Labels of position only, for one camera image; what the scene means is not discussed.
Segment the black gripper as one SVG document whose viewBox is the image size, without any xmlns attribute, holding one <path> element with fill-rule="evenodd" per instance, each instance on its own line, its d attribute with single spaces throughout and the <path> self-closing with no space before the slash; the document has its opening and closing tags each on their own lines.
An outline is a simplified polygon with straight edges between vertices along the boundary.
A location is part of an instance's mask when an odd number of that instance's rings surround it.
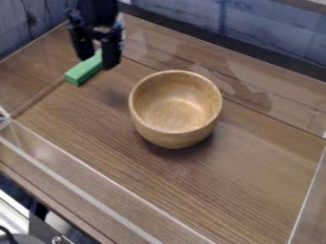
<svg viewBox="0 0 326 244">
<path fill-rule="evenodd" d="M 68 10 L 68 33 L 81 61 L 94 55 L 92 31 L 106 32 L 100 39 L 101 68 L 110 70 L 120 64 L 122 52 L 118 0 L 76 0 Z"/>
</svg>

